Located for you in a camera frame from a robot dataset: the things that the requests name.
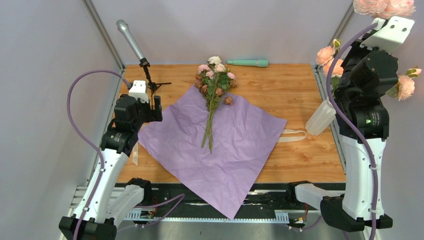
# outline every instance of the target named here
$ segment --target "wooden tabletop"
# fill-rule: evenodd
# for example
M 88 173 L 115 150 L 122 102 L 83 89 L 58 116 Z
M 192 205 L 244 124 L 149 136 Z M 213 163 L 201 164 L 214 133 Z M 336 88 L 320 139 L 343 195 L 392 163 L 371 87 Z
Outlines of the wooden tabletop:
M 172 82 L 172 85 L 163 85 L 156 92 L 161 97 L 163 109 L 174 104 L 194 83 L 198 66 L 152 65 L 149 68 L 154 82 Z M 305 130 L 306 122 L 322 102 L 309 64 L 270 64 L 266 68 L 229 67 L 239 82 L 239 87 L 232 89 L 231 93 L 243 96 L 249 103 L 275 117 L 287 119 L 285 129 Z M 127 66 L 124 77 L 129 82 L 146 79 L 138 65 Z M 120 93 L 128 93 L 124 84 Z M 118 182 L 126 183 L 131 178 L 142 178 L 152 183 L 179 183 L 141 145 L 138 145 L 138 166 L 132 162 L 131 156 Z M 315 183 L 346 181 L 329 127 L 319 136 L 308 134 L 302 141 L 277 143 L 256 182 L 303 180 Z

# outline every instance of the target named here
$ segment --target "green cylinder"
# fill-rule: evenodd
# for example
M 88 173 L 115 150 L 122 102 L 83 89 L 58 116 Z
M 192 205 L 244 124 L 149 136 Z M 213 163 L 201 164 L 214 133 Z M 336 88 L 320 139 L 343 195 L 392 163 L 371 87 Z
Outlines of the green cylinder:
M 253 67 L 260 67 L 265 68 L 268 67 L 268 60 L 266 59 L 257 59 L 257 60 L 228 60 L 226 62 L 227 64 L 232 64 L 235 66 L 253 66 Z

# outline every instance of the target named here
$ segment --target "white cable clip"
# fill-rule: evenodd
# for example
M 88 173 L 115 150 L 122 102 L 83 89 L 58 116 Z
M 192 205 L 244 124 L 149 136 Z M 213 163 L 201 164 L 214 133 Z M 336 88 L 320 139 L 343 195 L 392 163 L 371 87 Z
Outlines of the white cable clip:
M 371 170 L 380 170 L 380 165 L 376 164 L 375 167 L 369 166 L 369 169 Z

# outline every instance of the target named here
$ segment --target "purple tissue paper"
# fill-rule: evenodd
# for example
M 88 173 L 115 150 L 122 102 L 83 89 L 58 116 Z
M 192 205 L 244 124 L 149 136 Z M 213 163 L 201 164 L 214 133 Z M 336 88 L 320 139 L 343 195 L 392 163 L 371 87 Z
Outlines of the purple tissue paper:
M 213 148 L 201 147 L 208 118 L 206 100 L 192 86 L 151 122 L 138 142 L 182 184 L 234 219 L 287 120 L 274 117 L 237 95 L 213 118 Z

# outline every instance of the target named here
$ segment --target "gray microphone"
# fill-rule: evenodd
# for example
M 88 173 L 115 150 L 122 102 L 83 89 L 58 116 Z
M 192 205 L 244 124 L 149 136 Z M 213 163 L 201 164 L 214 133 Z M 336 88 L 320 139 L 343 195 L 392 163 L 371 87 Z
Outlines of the gray microphone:
M 149 62 L 147 61 L 140 47 L 137 45 L 136 40 L 134 39 L 133 35 L 130 32 L 130 28 L 128 27 L 128 24 L 125 23 L 124 20 L 120 19 L 116 22 L 116 26 L 118 27 L 118 30 L 122 33 L 122 35 L 128 42 L 129 46 L 131 47 L 132 51 L 137 56 L 138 60 L 140 60 L 140 66 L 148 65 Z

